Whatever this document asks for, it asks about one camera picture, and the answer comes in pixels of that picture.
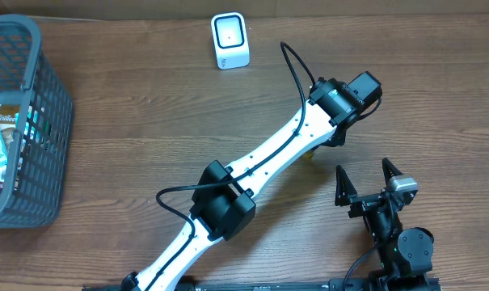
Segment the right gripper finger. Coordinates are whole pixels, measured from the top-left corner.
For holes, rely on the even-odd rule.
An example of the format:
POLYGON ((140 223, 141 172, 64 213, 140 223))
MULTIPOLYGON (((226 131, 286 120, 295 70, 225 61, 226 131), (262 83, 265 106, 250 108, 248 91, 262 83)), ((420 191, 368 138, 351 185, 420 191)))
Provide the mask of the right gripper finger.
POLYGON ((349 179, 347 172, 341 165, 335 169, 336 173, 336 190, 335 190, 335 205, 347 206, 351 205, 357 198, 358 194, 349 179))
POLYGON ((382 159, 382 170, 387 186, 393 186, 394 181, 403 173, 388 159, 382 159))

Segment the yellow dish soap bottle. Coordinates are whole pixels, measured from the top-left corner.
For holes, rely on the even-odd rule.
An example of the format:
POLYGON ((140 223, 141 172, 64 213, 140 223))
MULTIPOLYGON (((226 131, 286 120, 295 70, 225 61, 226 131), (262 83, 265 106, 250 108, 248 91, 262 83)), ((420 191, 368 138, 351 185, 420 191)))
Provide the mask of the yellow dish soap bottle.
POLYGON ((313 150, 310 150, 310 151, 304 153, 305 159, 312 159, 313 156, 314 156, 314 151, 313 150))

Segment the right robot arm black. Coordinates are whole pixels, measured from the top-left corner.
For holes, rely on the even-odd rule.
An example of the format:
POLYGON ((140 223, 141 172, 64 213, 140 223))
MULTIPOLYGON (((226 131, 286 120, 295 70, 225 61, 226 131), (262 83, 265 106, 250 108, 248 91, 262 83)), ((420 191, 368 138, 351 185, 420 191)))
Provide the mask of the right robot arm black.
POLYGON ((377 194, 360 196, 346 171, 337 166, 335 205, 348 206, 350 218, 360 217, 374 245, 348 269, 343 279, 331 280, 341 290, 440 290, 437 278, 430 278, 434 251, 433 234, 422 227, 404 229, 398 212, 409 205, 418 192, 416 180, 402 173, 388 158, 382 159, 386 185, 377 194), (356 267, 374 252, 382 268, 366 278, 353 280, 356 267))

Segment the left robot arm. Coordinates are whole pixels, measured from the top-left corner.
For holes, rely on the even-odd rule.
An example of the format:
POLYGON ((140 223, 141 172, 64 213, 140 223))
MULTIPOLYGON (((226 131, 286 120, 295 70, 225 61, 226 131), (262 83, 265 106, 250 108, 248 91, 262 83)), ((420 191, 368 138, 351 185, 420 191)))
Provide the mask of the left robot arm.
POLYGON ((121 288, 174 289, 207 249, 253 219, 257 197, 285 168, 320 145, 341 146, 347 129, 381 96, 381 83, 368 71, 350 83, 320 78, 293 118, 262 145, 227 166, 213 161, 204 169, 190 186, 193 206, 180 233, 149 267, 127 275, 121 288))

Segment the white barcode scanner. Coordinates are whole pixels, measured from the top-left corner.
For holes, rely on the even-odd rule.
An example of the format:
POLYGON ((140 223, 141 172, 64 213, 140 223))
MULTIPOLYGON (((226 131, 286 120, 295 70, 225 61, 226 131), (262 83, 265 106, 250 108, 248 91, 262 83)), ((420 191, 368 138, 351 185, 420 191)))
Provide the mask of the white barcode scanner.
POLYGON ((251 60, 247 28, 238 12, 214 15, 211 30, 217 67, 229 70, 249 65, 251 60))

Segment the grey plastic shopping basket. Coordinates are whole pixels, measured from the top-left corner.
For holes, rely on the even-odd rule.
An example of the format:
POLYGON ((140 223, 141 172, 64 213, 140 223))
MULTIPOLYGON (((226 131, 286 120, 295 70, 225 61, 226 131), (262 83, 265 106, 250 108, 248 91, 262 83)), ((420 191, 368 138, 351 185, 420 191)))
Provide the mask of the grey plastic shopping basket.
POLYGON ((19 109, 7 143, 0 229, 52 224, 59 214, 74 105, 49 64, 37 24, 0 15, 0 107, 19 109))

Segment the brown snack packet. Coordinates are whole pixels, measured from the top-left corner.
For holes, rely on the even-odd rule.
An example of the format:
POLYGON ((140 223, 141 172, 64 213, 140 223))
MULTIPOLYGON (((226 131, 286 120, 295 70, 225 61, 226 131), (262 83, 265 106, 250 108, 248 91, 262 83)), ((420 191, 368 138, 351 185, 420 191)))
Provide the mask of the brown snack packet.
POLYGON ((0 130, 12 131, 16 127, 19 105, 0 105, 0 130))

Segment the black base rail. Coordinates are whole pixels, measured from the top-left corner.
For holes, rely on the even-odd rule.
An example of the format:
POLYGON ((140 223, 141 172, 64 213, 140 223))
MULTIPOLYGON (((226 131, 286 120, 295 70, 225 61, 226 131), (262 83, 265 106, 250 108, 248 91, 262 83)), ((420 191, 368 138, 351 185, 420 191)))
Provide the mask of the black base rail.
MULTIPOLYGON (((330 279, 327 282, 296 282, 283 284, 255 284, 255 285, 195 285, 192 282, 178 283, 173 288, 174 291, 340 291, 343 290, 343 279, 330 279)), ((106 285, 100 287, 83 287, 82 291, 121 291, 119 285, 106 285)), ((366 290, 382 290, 374 288, 367 279, 348 279, 346 284, 347 291, 366 291, 366 290)), ((410 286, 402 283, 393 285, 387 290, 431 290, 441 291, 441 285, 438 279, 428 279, 428 287, 423 285, 410 286)))

